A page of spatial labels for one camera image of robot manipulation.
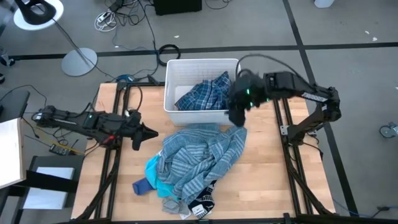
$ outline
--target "wooden tabletop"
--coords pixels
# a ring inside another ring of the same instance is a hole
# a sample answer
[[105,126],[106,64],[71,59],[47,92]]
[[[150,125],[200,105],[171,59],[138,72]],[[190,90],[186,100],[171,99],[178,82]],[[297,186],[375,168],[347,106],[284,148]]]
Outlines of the wooden tabletop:
[[[156,191],[137,196],[132,189],[132,183],[144,178],[145,163],[162,149],[162,140],[180,129],[172,124],[163,109],[164,88],[142,87],[142,90],[144,93],[140,108],[142,121],[149,128],[158,131],[159,137],[144,141],[139,151],[132,150],[130,139],[123,139],[112,220],[180,220],[179,215],[162,212],[162,199],[157,197]],[[112,112],[115,93],[116,84],[101,84],[96,110]],[[139,90],[132,88],[129,107],[136,108],[139,98]],[[303,99],[292,98],[289,100],[289,105],[295,124],[308,116]],[[209,219],[278,218],[286,212],[294,217],[274,106],[272,103],[264,103],[259,109],[248,112],[246,118],[245,127],[248,129],[248,136],[244,152],[232,169],[217,181],[213,191],[215,207],[213,213],[206,217]],[[316,145],[311,137],[306,137],[304,141]],[[87,147],[93,144],[94,142],[89,142]],[[98,190],[104,152],[103,148],[99,148],[83,162],[72,218],[76,218],[84,211]],[[304,145],[300,146],[300,154],[308,186],[324,206],[334,212],[319,152]],[[298,194],[304,211],[300,187]],[[103,216],[106,214],[108,196],[109,189],[103,200]]]

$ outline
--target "black box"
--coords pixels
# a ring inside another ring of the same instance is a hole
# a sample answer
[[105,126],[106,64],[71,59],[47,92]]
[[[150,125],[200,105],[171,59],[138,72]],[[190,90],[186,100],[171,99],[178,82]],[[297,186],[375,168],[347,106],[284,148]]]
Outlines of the black box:
[[154,0],[158,16],[201,11],[201,0]]

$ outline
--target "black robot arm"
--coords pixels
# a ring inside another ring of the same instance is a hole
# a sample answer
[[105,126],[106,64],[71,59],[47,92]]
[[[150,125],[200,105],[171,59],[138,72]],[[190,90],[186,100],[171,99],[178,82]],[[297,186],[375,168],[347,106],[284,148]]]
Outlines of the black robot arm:
[[281,127],[290,144],[301,145],[305,133],[317,130],[325,121],[336,121],[341,117],[340,98],[333,87],[311,85],[301,76],[291,72],[266,73],[263,78],[248,69],[241,70],[229,89],[229,119],[243,126],[244,110],[273,99],[299,96],[315,101],[317,108],[300,124]]
[[116,147],[116,139],[121,136],[131,138],[132,148],[139,150],[142,141],[158,136],[156,131],[144,123],[140,124],[141,114],[136,110],[130,111],[128,118],[124,119],[118,114],[104,111],[72,113],[46,106],[34,114],[32,120],[40,127],[67,129],[108,147]]

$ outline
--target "white plastic laundry basket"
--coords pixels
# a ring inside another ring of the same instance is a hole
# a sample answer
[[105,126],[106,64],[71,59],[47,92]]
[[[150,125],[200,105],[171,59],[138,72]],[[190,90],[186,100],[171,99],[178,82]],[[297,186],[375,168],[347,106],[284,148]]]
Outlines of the white plastic laundry basket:
[[235,81],[238,59],[183,59],[167,63],[164,89],[164,110],[176,126],[195,123],[218,123],[232,125],[226,110],[179,111],[174,105],[193,86],[203,80],[213,80],[225,71]]

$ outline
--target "plaid fabric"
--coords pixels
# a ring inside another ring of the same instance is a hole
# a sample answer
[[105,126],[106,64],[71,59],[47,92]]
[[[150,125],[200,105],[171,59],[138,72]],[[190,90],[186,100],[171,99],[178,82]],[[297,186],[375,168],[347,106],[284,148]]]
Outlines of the plaid fabric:
[[175,106],[180,111],[225,110],[229,86],[228,72],[224,72],[215,80],[204,80],[201,84],[196,84],[175,103]]
[[246,128],[222,133],[217,124],[192,124],[163,140],[157,177],[172,184],[172,193],[186,204],[230,170],[243,153]]

